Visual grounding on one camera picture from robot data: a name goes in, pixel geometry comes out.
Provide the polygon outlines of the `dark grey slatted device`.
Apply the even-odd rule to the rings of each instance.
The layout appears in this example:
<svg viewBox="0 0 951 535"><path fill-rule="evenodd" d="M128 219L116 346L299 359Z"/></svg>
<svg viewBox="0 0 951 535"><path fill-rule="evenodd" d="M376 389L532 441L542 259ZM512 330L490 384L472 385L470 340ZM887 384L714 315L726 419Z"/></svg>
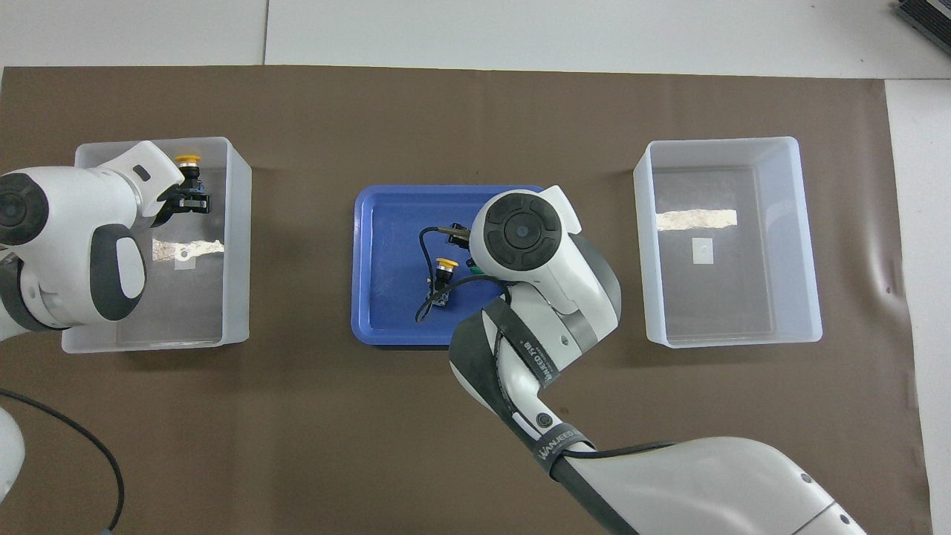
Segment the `dark grey slatted device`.
<svg viewBox="0 0 951 535"><path fill-rule="evenodd" d="M896 14L951 54L951 0L899 0Z"/></svg>

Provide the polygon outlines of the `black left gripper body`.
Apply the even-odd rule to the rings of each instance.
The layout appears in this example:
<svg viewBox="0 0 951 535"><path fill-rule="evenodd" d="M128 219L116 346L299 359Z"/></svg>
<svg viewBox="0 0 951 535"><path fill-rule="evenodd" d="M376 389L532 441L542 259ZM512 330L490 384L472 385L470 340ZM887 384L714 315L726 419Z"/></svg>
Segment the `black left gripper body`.
<svg viewBox="0 0 951 535"><path fill-rule="evenodd" d="M163 226L174 214L180 212L183 193L179 189L168 189L160 194L158 200L162 202L162 207L154 217L152 228Z"/></svg>

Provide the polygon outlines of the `brown paper table mat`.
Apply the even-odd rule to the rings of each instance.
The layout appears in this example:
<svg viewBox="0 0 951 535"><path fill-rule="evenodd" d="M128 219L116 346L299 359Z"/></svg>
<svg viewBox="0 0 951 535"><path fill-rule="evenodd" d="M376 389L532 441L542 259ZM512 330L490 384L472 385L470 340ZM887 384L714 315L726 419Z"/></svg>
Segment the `brown paper table mat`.
<svg viewBox="0 0 951 535"><path fill-rule="evenodd" d="M227 137L253 169L249 339L70 355L0 343L0 386L98 435L118 533L592 535L600 525L438 350L354 338L371 185L560 185L623 289L617 331L544 399L600 448L703 436L791 457L870 535L928 535L899 210L880 80L242 65L7 68L0 172L82 143ZM632 172L655 140L799 142L822 339L651 343Z"/></svg>

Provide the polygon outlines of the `blue plastic tray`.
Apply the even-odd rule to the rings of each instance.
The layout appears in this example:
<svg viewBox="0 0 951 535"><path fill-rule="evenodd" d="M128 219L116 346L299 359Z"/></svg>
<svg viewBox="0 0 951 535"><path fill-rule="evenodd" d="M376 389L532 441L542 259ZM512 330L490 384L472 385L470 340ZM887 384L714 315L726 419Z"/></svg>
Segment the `blue plastic tray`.
<svg viewBox="0 0 951 535"><path fill-rule="evenodd" d="M449 244L441 233L428 233L425 248L418 235L425 228L469 227L476 213L505 185L377 185L366 187L354 202L352 329L357 339L375 346L447 346L456 324L502 294L493 283L479 281L452 289L445 307L434 307L415 321L427 298L429 267L424 254L458 262L452 277L471 274L469 253Z"/></svg>

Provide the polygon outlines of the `yellow push button switch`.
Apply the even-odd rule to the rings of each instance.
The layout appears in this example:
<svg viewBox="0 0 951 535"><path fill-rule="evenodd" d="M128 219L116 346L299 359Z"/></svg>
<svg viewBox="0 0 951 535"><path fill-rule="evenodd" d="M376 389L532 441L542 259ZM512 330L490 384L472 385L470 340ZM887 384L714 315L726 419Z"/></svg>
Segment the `yellow push button switch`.
<svg viewBox="0 0 951 535"><path fill-rule="evenodd" d="M179 155L175 157L174 162L176 162L179 172L184 177L180 185L181 189L191 193L204 193L200 161L201 157L199 155Z"/></svg>
<svg viewBox="0 0 951 535"><path fill-rule="evenodd" d="M449 286L454 281L455 269L458 263L451 259L439 257L435 260L434 271L430 277L431 305L444 308L449 302Z"/></svg>

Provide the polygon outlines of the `translucent white plastic box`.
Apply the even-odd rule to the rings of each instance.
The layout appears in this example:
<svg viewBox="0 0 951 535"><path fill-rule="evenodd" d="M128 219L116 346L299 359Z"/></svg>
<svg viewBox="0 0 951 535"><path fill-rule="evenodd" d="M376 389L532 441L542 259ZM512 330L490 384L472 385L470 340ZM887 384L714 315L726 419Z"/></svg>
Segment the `translucent white plastic box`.
<svg viewBox="0 0 951 535"><path fill-rule="evenodd" d="M252 170L224 137L159 139L169 157L199 155L208 214L175 214L163 226L132 228L146 284L139 304L118 322L62 332L71 354L216 348L249 336ZM174 270L190 247L194 270Z"/></svg>
<svg viewBox="0 0 951 535"><path fill-rule="evenodd" d="M822 338L799 143L652 141L632 173L646 337L667 348ZM715 263L692 263L692 238Z"/></svg>

